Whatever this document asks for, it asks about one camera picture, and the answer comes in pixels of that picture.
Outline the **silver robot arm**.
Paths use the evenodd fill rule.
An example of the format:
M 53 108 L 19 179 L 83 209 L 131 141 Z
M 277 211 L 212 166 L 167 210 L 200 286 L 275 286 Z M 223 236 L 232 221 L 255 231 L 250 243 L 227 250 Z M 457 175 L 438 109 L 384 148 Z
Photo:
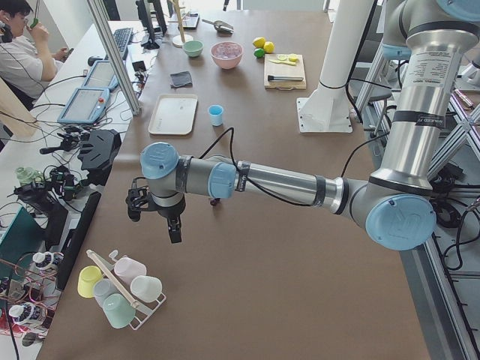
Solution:
M 462 55 L 479 42 L 477 1 L 390 1 L 385 42 L 410 49 L 408 68 L 378 170 L 366 181 L 327 179 L 247 161 L 180 155 L 166 142 L 140 155 L 147 185 L 127 198 L 140 212 L 166 218 L 170 240 L 181 241 L 185 194 L 226 199 L 256 191 L 301 207 L 326 207 L 365 229 L 376 243 L 405 251 L 425 243 L 436 226 L 427 178 Z

